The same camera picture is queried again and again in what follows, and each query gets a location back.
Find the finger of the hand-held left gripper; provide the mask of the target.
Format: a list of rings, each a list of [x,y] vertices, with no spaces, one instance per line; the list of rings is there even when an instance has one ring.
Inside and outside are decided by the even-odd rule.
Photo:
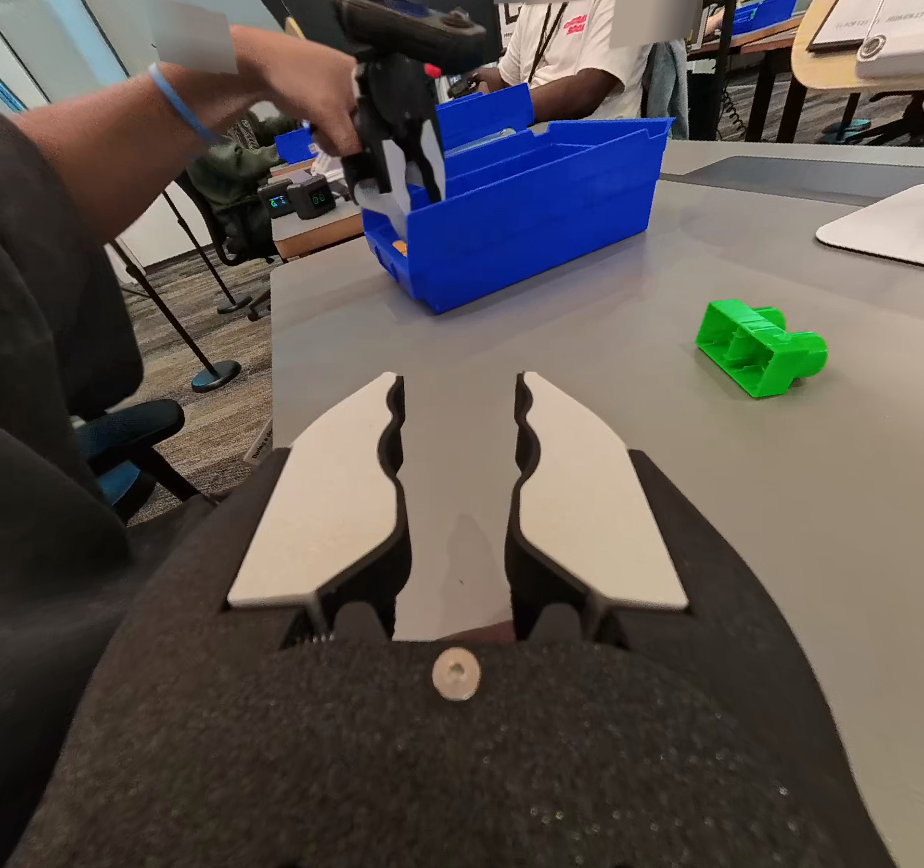
[[[408,159],[408,183],[422,188],[430,204],[445,200],[445,157],[437,128],[432,119],[424,119],[421,133],[411,139]]]
[[[407,233],[411,202],[406,157],[393,140],[384,140],[374,162],[374,174],[357,182],[357,204],[385,216],[397,233]]]

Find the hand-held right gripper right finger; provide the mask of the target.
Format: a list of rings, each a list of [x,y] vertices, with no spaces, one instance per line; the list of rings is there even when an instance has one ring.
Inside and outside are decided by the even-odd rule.
[[[503,562],[516,639],[553,607],[591,640],[614,612],[686,614],[687,592],[618,433],[533,371],[515,379],[514,422]]]

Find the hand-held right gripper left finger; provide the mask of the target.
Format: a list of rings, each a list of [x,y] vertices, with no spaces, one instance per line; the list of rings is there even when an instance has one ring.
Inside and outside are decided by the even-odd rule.
[[[386,641],[410,578],[403,464],[404,377],[385,372],[330,407],[287,450],[226,597],[229,609],[296,609],[312,637],[341,613],[375,619]]]

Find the blue plastic storage bin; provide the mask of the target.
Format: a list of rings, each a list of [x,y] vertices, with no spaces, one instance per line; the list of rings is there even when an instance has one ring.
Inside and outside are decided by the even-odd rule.
[[[757,0],[737,7],[733,17],[733,37],[765,30],[791,19],[799,0]]]
[[[318,149],[309,127],[277,135],[274,145],[281,162],[288,166],[317,158]]]
[[[445,155],[498,133],[527,130],[535,121],[530,88],[475,91],[436,107]]]
[[[446,161],[442,203],[410,188],[407,238],[373,212],[365,237],[412,299],[450,311],[644,232],[672,123],[558,121],[469,149]]]

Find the green toy block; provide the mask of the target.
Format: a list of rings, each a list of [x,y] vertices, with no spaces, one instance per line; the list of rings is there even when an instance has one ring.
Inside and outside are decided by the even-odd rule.
[[[819,374],[829,355],[821,335],[790,332],[780,309],[734,298],[708,303],[695,341],[753,399],[787,393],[795,381]]]

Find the grey desk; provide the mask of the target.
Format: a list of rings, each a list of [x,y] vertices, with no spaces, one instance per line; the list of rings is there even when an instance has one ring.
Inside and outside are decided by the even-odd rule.
[[[271,276],[287,446],[406,381],[413,547],[397,637],[509,614],[514,384],[533,371],[644,451],[760,578],[815,670],[895,862],[922,866],[922,269],[820,245],[842,204],[675,179],[648,230],[440,316],[356,239]],[[708,303],[775,307],[824,369],[751,398],[696,346]]]

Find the person's left hand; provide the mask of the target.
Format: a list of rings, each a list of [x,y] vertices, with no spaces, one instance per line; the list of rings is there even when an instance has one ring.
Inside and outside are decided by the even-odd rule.
[[[360,153],[352,56],[279,31],[235,27],[233,40],[238,70],[261,99],[306,120],[329,155]]]

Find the wooden side table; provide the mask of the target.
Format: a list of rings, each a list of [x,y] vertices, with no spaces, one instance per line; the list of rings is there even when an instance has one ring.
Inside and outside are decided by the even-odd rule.
[[[271,218],[271,237],[283,262],[290,262],[342,242],[363,236],[362,214],[346,192],[345,182],[326,175],[334,193],[335,207],[311,219],[301,219],[296,213]]]

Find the black round stand base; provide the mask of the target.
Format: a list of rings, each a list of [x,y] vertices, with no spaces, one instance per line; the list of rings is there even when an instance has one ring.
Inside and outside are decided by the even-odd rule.
[[[191,351],[200,363],[201,369],[191,378],[191,389],[197,393],[206,393],[227,385],[236,379],[241,372],[241,365],[237,361],[212,362],[200,349],[186,328],[180,323],[173,311],[167,306],[161,295],[151,284],[142,267],[134,256],[125,248],[117,238],[111,247],[124,265],[128,275],[141,287],[141,291],[150,299],[160,311],[179,338]]]

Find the black blue office chair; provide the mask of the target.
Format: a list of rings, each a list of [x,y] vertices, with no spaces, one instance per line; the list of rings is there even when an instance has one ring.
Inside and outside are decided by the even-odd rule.
[[[180,474],[156,446],[175,437],[186,423],[174,400],[133,405],[78,425],[77,446],[123,523],[129,523],[157,486],[186,502],[201,491]]]

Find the blue wristband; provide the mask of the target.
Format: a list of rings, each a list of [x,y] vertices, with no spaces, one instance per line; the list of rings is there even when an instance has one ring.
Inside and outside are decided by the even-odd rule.
[[[147,68],[147,74],[161,96],[167,100],[168,105],[189,130],[208,146],[218,143],[217,135],[202,123],[197,114],[179,96],[173,85],[160,70],[158,63],[150,64]]]

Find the blue denim jacket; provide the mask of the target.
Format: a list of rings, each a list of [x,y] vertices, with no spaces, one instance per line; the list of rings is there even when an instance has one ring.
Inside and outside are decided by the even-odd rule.
[[[687,44],[659,42],[651,47],[642,77],[641,117],[673,119],[671,139],[689,140]]]

